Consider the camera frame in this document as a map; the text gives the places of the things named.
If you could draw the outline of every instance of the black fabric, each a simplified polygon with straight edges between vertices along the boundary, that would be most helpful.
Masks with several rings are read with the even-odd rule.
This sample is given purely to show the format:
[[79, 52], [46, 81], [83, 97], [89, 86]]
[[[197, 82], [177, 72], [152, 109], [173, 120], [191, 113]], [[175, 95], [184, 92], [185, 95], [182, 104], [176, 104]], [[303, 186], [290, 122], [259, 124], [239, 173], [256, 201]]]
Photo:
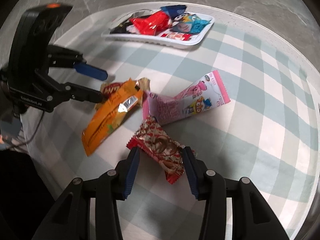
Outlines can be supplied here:
[[0, 151], [0, 239], [31, 239], [54, 203], [29, 155]]

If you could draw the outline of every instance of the metal screw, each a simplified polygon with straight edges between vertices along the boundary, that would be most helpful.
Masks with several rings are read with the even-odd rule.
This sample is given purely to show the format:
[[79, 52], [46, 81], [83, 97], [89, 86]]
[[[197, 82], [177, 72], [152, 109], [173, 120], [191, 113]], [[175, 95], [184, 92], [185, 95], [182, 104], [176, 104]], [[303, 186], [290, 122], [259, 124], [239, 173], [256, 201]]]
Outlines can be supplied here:
[[208, 176], [214, 176], [214, 175], [216, 175], [216, 172], [213, 171], [213, 170], [207, 170], [205, 173], [206, 173]]
[[78, 185], [81, 183], [81, 179], [80, 178], [75, 178], [73, 181], [72, 181], [73, 184], [75, 185]]
[[249, 183], [250, 183], [250, 179], [247, 178], [247, 177], [243, 177], [243, 178], [241, 179], [241, 181], [242, 181], [244, 184], [249, 184]]
[[114, 176], [117, 174], [116, 170], [107, 171], [108, 176]]

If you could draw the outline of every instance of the barcode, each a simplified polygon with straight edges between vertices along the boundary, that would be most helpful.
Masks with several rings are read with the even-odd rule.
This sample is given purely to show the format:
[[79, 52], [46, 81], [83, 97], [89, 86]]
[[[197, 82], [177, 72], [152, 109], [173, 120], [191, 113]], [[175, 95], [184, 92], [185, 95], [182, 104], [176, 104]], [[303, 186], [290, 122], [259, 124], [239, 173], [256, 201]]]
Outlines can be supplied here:
[[136, 96], [129, 97], [126, 101], [124, 101], [122, 104], [119, 106], [119, 110], [121, 109], [120, 112], [128, 112], [138, 101], [138, 98]]

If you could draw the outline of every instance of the green and white tablecloth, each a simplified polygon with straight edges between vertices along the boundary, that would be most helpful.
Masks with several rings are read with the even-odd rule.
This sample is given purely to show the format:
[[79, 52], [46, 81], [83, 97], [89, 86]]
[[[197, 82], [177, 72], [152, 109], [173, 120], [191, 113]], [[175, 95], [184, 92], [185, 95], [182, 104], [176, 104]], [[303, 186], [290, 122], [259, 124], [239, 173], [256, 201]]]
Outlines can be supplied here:
[[[109, 81], [148, 77], [151, 91], [174, 96], [204, 74], [219, 71], [231, 102], [164, 130], [222, 176], [249, 177], [288, 235], [299, 230], [313, 199], [318, 161], [315, 105], [304, 71], [258, 38], [218, 23], [189, 50], [106, 42], [102, 31], [86, 30], [69, 47], [106, 69]], [[70, 70], [55, 70], [52, 76], [96, 89], [101, 84]], [[141, 109], [87, 157], [80, 138], [93, 113], [93, 104], [71, 100], [45, 114], [28, 148], [39, 170], [46, 170], [49, 187], [63, 189], [76, 176], [97, 178], [128, 154], [125, 145], [142, 122]], [[31, 110], [24, 117], [26, 134], [32, 134], [38, 114]], [[132, 193], [118, 202], [118, 210], [124, 239], [191, 240], [198, 238], [204, 203], [191, 195], [185, 174], [170, 185], [161, 167], [142, 155]], [[229, 200], [227, 216], [226, 239], [231, 239]]]

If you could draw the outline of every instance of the pink cartoon character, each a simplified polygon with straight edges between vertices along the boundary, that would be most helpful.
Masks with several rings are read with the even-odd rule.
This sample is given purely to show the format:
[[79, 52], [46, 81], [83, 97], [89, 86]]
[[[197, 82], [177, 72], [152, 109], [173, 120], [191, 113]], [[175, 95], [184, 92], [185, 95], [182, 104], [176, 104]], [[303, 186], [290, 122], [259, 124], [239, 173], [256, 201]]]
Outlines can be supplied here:
[[186, 90], [183, 90], [174, 98], [181, 99], [187, 96], [192, 96], [192, 98], [196, 98], [199, 97], [202, 94], [202, 91], [205, 90], [207, 90], [207, 86], [204, 84], [204, 81], [199, 81], [198, 84], [188, 87]]

